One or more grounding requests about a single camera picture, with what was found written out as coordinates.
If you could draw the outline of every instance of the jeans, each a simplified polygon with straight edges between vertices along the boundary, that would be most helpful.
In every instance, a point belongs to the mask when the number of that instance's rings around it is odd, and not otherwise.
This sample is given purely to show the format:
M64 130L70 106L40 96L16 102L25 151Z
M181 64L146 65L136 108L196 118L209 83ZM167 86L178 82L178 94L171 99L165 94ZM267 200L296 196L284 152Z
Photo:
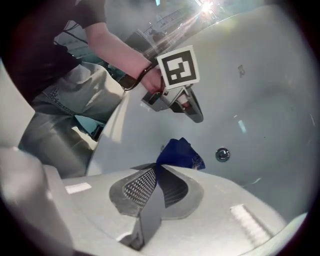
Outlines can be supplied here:
M33 100L35 115L22 137L22 148L56 167L63 179L86 175L93 150L72 129L74 116L106 123L123 95L105 68L81 63Z

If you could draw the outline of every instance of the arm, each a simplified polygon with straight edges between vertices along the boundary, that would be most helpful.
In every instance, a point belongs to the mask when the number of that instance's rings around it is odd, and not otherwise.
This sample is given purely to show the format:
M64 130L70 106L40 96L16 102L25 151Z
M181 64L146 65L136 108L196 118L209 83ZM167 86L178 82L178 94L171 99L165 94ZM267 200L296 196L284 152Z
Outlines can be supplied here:
M141 53L130 48L114 34L110 33L104 22L85 28L90 49L101 59L137 79L140 73L150 65ZM141 83L150 92L161 87L161 73L158 69L149 71Z

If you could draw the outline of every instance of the hand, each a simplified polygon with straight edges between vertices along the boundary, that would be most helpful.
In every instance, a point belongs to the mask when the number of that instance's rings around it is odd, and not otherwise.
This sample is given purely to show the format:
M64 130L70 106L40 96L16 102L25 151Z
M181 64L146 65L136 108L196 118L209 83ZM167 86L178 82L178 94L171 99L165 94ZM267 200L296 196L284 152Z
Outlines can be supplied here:
M160 69L151 69L148 73L145 74L145 76L141 80L141 84L147 89L148 92L152 94L160 92L163 89Z

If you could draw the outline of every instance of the dark blue towel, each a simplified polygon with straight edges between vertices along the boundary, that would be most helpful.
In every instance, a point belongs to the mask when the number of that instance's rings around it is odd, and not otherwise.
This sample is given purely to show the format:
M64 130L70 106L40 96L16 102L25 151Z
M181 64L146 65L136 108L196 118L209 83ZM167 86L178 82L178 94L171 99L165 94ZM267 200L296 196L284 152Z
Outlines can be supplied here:
M203 159L183 137L179 140L170 139L156 160L156 165L171 165L196 170L206 168Z

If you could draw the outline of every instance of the dark shirt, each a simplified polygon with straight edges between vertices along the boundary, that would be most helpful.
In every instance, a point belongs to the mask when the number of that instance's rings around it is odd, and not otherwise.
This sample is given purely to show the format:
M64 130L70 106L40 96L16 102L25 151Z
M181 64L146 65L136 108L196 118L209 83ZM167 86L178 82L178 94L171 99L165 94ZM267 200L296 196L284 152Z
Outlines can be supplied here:
M106 22L105 0L38 2L10 32L3 55L8 74L29 103L81 63L67 47L54 44L68 21L75 21L83 29Z

